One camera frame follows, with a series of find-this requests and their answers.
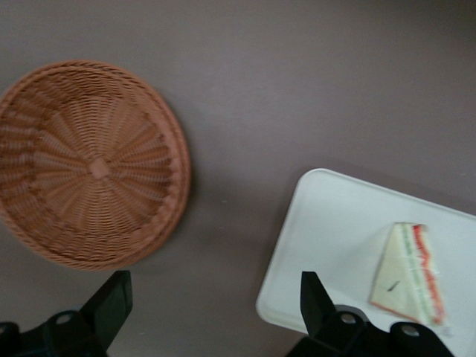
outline black clamp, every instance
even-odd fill
[[[64,311],[31,331],[0,323],[2,357],[107,357],[132,310],[129,271],[116,271],[80,311]]]
[[[397,322],[384,332],[360,310],[338,311],[314,272],[302,273],[300,310],[309,336],[288,357],[454,357],[423,325]]]

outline wicker basket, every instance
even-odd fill
[[[55,63],[0,102],[0,214],[50,260],[85,270],[136,262],[168,238],[189,186],[177,120],[123,69]]]

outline gray table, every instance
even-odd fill
[[[130,266],[109,353],[282,356],[300,334],[254,308],[298,178],[332,170],[476,213],[471,1],[2,1],[0,89],[59,60],[143,77],[173,107],[193,189],[169,242]],[[28,329],[109,276],[0,228],[0,321]]]

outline white tray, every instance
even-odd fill
[[[325,169],[297,185],[257,300],[261,318],[306,332],[300,275],[315,271],[335,304],[388,331],[402,319],[368,300],[394,222],[428,226],[451,330],[439,337],[456,357],[476,356],[476,217]]]

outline woven basket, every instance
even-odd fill
[[[168,238],[189,186],[177,120],[123,69],[54,63],[0,102],[0,214],[50,260],[85,270],[136,262]]]

